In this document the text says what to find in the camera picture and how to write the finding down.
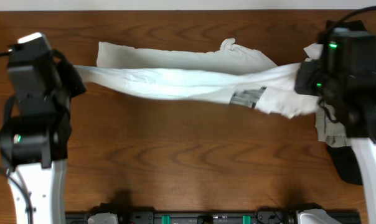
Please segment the white t-shirt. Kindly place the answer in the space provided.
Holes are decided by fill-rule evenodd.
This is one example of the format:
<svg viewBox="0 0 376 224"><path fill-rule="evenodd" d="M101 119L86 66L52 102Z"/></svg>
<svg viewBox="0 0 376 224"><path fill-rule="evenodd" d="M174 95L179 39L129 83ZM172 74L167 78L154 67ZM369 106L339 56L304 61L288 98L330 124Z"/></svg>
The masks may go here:
<svg viewBox="0 0 376 224"><path fill-rule="evenodd" d="M299 95L299 64L278 66L262 52L225 39L215 52L137 49L98 44L96 66L77 65L85 82L153 100L236 103L287 118L317 110L317 97Z"/></svg>

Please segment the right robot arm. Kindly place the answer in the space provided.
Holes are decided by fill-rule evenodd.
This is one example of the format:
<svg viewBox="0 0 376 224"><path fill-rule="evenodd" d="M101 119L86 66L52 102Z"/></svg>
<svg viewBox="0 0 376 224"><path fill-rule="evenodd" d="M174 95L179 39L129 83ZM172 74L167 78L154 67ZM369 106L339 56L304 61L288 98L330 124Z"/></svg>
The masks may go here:
<svg viewBox="0 0 376 224"><path fill-rule="evenodd" d="M337 29L319 41L319 59L303 62L294 90L318 96L330 105L333 123L341 123L359 164L369 223L376 223L376 36L368 31Z"/></svg>

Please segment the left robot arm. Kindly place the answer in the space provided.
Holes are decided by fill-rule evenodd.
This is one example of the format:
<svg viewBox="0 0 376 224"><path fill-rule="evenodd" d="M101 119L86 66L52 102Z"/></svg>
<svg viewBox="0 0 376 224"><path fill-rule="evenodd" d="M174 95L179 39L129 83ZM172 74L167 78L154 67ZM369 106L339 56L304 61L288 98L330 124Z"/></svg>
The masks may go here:
<svg viewBox="0 0 376 224"><path fill-rule="evenodd" d="M18 223L65 223L70 104L86 92L58 50L7 52L14 94L4 105L0 154Z"/></svg>

